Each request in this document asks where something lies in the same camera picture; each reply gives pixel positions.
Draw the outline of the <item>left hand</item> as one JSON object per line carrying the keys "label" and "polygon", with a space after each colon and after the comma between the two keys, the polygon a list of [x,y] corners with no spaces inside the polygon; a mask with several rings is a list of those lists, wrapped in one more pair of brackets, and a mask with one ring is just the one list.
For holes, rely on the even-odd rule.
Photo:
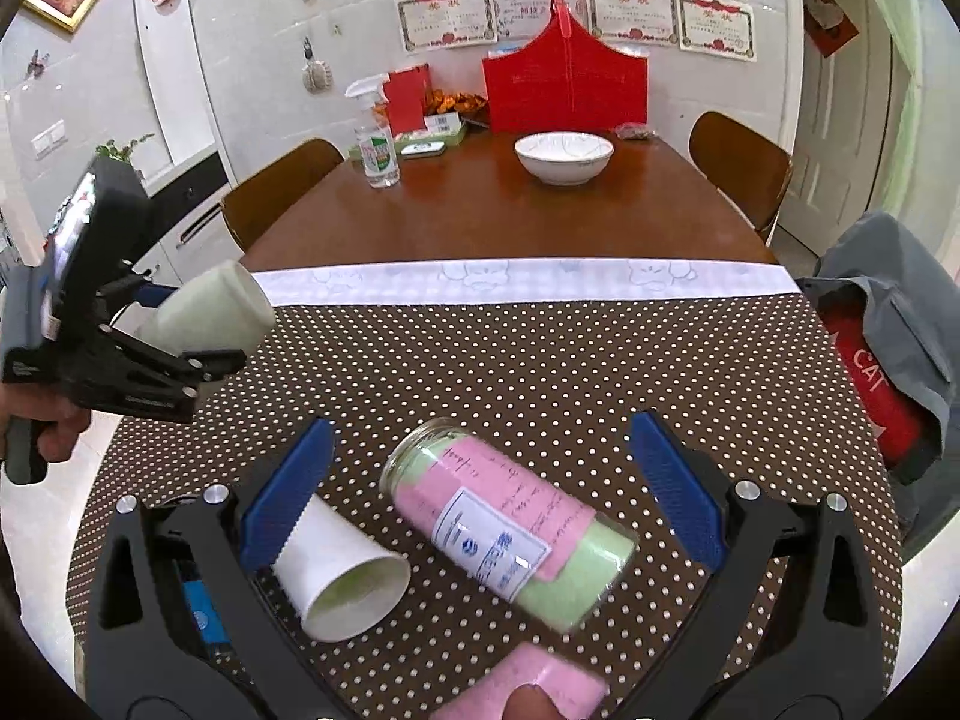
{"label": "left hand", "polygon": [[0,395],[2,410],[2,458],[7,460],[10,448],[10,422],[13,418],[43,422],[39,436],[39,452],[45,461],[67,461],[76,442],[91,424],[91,411],[76,406],[57,394],[52,387],[39,383],[3,383]]}

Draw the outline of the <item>right hand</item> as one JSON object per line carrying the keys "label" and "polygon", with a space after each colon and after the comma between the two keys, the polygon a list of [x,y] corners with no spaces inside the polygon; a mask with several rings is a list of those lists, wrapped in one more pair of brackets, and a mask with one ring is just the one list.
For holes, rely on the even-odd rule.
{"label": "right hand", "polygon": [[555,702],[539,686],[521,686],[506,702],[503,720],[566,720]]}

